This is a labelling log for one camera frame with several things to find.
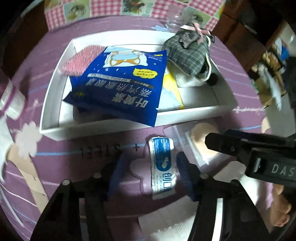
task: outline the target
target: white tray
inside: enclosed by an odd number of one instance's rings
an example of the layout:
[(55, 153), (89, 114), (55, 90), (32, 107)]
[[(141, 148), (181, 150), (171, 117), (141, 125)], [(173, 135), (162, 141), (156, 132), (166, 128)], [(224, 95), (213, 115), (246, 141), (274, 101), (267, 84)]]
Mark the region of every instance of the white tray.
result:
[[(147, 125), (109, 115), (92, 113), (80, 115), (75, 107), (62, 99), (71, 90), (71, 83), (61, 72), (69, 58), (89, 45), (136, 49), (146, 52), (160, 51), (163, 43), (174, 34), (149, 30), (120, 30), (91, 34), (72, 39), (61, 56), (50, 80), (40, 120), (40, 133), (56, 141), (91, 136), (110, 132), (146, 128)], [(219, 77), (218, 83), (210, 87), (179, 88), (183, 110), (158, 112), (155, 126), (200, 120), (220, 116), (237, 106), (231, 89), (212, 64)]]

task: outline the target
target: glass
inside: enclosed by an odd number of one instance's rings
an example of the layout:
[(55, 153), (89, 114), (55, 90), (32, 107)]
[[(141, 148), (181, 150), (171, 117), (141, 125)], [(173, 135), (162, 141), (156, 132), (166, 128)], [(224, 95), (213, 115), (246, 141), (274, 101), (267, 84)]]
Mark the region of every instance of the glass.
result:
[(184, 7), (176, 4), (170, 4), (167, 13), (167, 22), (165, 26), (170, 32), (176, 33), (184, 24), (183, 20)]

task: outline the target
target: plus sign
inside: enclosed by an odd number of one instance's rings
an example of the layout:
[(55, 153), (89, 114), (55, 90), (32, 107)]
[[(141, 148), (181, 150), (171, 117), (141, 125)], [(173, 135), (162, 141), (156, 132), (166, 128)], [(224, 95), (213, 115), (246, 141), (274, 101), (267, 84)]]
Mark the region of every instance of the plus sign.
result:
[(135, 144), (134, 148), (136, 149), (136, 151), (138, 151), (138, 148), (140, 148), (137, 144)]

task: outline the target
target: pink fuzzy object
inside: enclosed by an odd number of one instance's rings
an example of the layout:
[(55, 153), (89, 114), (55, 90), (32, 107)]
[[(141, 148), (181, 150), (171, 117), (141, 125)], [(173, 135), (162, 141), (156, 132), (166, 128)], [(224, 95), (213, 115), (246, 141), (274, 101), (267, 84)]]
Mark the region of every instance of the pink fuzzy object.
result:
[(91, 62), (94, 61), (105, 48), (106, 47), (99, 45), (85, 47), (67, 61), (62, 68), (63, 73), (69, 76), (81, 76)]

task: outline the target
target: yellow speech bubble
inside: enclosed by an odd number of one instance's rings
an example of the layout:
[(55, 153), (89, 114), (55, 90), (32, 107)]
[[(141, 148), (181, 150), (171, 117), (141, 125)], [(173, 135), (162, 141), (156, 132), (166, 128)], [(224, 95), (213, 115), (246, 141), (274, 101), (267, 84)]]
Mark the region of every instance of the yellow speech bubble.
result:
[(149, 69), (134, 69), (133, 75), (141, 77), (143, 79), (153, 79), (155, 76), (158, 75), (158, 73), (154, 70)]

